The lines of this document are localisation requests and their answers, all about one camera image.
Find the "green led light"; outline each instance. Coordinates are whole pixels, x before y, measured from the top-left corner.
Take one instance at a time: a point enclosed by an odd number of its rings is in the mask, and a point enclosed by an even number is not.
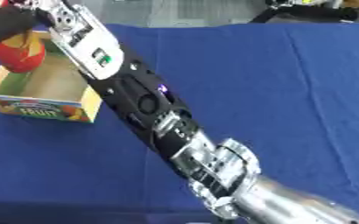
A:
[[[101,58],[101,59],[99,60],[99,64],[104,67],[104,66],[106,66],[107,64],[109,64],[110,61],[111,61],[111,57],[110,57],[110,56],[104,56],[103,58]]]

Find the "blue fabric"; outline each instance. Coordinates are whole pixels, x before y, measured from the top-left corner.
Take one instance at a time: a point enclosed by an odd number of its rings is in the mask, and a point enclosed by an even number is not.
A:
[[[359,210],[359,24],[109,28],[217,143],[233,137],[271,178]],[[94,125],[0,114],[0,217],[26,223],[31,210],[64,223],[210,219],[106,106]]]

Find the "red container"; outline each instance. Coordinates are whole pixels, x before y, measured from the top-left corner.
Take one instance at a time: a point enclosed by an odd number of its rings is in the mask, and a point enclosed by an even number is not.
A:
[[[8,0],[0,0],[0,7]],[[27,73],[39,67],[45,58],[45,47],[32,31],[18,34],[0,43],[0,64],[13,73]]]

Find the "robot forearm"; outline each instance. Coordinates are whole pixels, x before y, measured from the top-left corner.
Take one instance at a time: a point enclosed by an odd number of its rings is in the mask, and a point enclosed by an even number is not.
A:
[[[85,7],[64,0],[16,6],[35,12],[91,87],[215,215],[259,224],[359,224],[356,212],[263,177],[241,143],[215,145],[180,98]]]

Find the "cardboard box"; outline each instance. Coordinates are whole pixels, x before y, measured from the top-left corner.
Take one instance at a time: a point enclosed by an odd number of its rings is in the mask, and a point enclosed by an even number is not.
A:
[[[11,73],[0,66],[0,113],[93,123],[101,97],[46,32],[39,32],[39,36],[46,47],[46,58],[39,68]]]

